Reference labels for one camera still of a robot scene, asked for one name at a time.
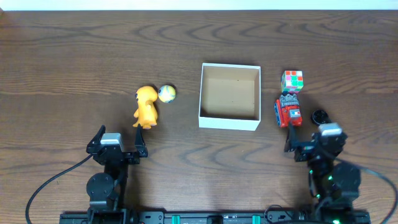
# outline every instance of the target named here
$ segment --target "red toy robot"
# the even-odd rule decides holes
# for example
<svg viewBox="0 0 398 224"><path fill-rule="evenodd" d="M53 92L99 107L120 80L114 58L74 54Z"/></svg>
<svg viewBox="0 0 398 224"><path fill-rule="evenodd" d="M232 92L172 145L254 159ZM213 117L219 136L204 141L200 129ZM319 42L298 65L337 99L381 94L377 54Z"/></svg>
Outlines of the red toy robot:
<svg viewBox="0 0 398 224"><path fill-rule="evenodd" d="M274 109L279 127L287 127L289 122L294 126L301 126L303 118L301 117L300 104L296 94L281 95L279 100L276 100Z"/></svg>

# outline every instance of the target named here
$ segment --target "wooden table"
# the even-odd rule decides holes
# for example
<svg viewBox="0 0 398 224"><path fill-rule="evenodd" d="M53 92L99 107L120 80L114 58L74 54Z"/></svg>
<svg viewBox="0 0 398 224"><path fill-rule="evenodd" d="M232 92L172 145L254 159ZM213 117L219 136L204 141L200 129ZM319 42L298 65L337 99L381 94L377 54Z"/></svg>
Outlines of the wooden table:
<svg viewBox="0 0 398 224"><path fill-rule="evenodd" d="M310 203L306 163L284 154L272 109L287 69L304 71L302 136L319 107L349 136L341 158L398 183L396 11L5 12L0 20L0 222L25 223L32 193L87 156L102 124L134 150L142 85L172 83L149 158L129 171L137 208L265 210ZM203 62L260 65L262 121L255 132L198 128ZM86 210L90 160L38 194L34 223ZM383 181L363 174L356 208L379 223L392 205Z"/></svg>

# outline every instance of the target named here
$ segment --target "yellow and white ball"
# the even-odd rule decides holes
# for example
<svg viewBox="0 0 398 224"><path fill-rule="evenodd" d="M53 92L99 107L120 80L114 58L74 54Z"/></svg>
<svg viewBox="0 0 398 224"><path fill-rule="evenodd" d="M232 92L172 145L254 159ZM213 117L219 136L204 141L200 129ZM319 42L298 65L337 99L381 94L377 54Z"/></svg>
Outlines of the yellow and white ball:
<svg viewBox="0 0 398 224"><path fill-rule="evenodd" d="M175 99L175 89L172 86L164 85L159 89L157 96L162 102L171 103Z"/></svg>

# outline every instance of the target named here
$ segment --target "open cardboard box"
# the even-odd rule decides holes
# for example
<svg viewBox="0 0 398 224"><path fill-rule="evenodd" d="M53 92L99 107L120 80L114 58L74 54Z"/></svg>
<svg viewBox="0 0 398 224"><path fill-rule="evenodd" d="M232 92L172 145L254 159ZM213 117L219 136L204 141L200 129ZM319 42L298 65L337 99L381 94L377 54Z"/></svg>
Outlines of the open cardboard box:
<svg viewBox="0 0 398 224"><path fill-rule="evenodd" d="M199 127L255 131L260 121L260 67L203 63Z"/></svg>

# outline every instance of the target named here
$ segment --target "black cable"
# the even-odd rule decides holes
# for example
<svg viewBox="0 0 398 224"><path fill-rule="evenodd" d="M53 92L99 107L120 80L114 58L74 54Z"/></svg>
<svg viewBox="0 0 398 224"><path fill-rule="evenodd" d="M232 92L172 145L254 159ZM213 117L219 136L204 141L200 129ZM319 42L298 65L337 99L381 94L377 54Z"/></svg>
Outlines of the black cable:
<svg viewBox="0 0 398 224"><path fill-rule="evenodd" d="M326 198L324 198L324 199L317 205L317 207L315 208L315 211L314 211L315 216L318 216L319 209L321 209L322 206L323 206L324 204L329 203L329 202L331 202L331 197L326 197Z"/></svg>
<svg viewBox="0 0 398 224"><path fill-rule="evenodd" d="M51 181L57 179L58 177L62 176L63 174L66 174L67 172L73 170L74 168L76 168L76 167L82 165L82 164L85 163L87 160L89 160L92 156L93 156L93 155L90 154L89 156L86 157L86 159L83 159L81 162L79 162L78 164L74 165L73 167L71 167L71 168L69 168L69 169L66 169L66 170L62 171L61 173L59 173L59 174L57 174L57 175L51 177L48 181L46 181L44 184L42 184L42 185L33 193L33 195L30 197L30 199L29 199L29 201L28 201L28 203L27 203L27 205L26 205L26 209L25 209L25 218L26 218L26 222L27 222L28 224L32 224L32 221L31 221L30 218L29 218L29 209L30 209L30 205L32 204L33 199L36 197L36 195L37 195L47 184L49 184Z"/></svg>
<svg viewBox="0 0 398 224"><path fill-rule="evenodd" d="M280 206L280 205L270 205L270 206L267 208L267 210L264 212L264 218L266 218L266 220L267 220L269 223L273 223L273 222L271 222L271 221L268 220L268 211L269 211L269 209L272 208L272 207L279 207L279 208L283 209L283 207ZM290 215L289 213L287 213L286 211L284 211L284 212L286 213L286 215L287 215L288 217L290 217L291 219L293 219L293 216L291 216L291 215Z"/></svg>
<svg viewBox="0 0 398 224"><path fill-rule="evenodd" d="M315 197L313 194L313 185L312 185L312 178L311 178L311 172L308 173L308 189L310 190L310 195L311 197Z"/></svg>
<svg viewBox="0 0 398 224"><path fill-rule="evenodd" d="M390 209L390 212L387 214L387 216L381 222L382 224L386 224L388 222L388 220L392 217L392 215L394 214L394 212L396 211L397 206L398 206L398 190L397 190L397 187L395 186L395 184L393 183L393 181L391 181L385 175L382 175L379 172L373 171L373 170L371 170L371 169L369 169L367 167L361 166L361 165L354 164L352 162L345 161L343 159L339 159L339 158L335 157L334 155L330 154L329 152L326 152L326 150L324 150L321 147L319 147L319 149L320 149L321 153L324 154L325 156L329 157L329 159L335 159L335 160L337 160L339 162L344 162L344 163L349 164L349 165L351 165L353 167L356 167L357 169L361 169L361 170L367 172L368 174L371 174L371 175L373 175L373 176L375 176L377 178L380 178L380 179L384 180L385 182L387 182L392 187L392 189L394 191L394 194L395 194L394 204L393 204L392 208Z"/></svg>

